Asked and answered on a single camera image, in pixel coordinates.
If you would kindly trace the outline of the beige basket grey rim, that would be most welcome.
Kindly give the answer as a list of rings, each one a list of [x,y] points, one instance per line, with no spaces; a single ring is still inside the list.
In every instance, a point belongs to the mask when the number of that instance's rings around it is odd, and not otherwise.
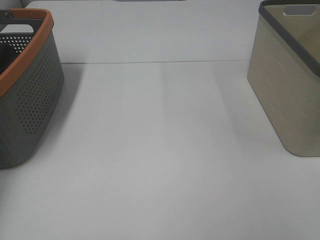
[[[319,1],[260,3],[247,79],[283,147],[319,156]]]

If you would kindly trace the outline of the grey perforated basket orange rim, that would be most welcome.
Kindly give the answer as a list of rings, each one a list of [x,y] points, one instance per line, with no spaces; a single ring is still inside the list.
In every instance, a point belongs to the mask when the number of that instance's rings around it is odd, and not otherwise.
[[[0,166],[18,166],[35,152],[64,84],[49,10],[11,8],[2,25],[28,25],[32,32],[0,35]]]

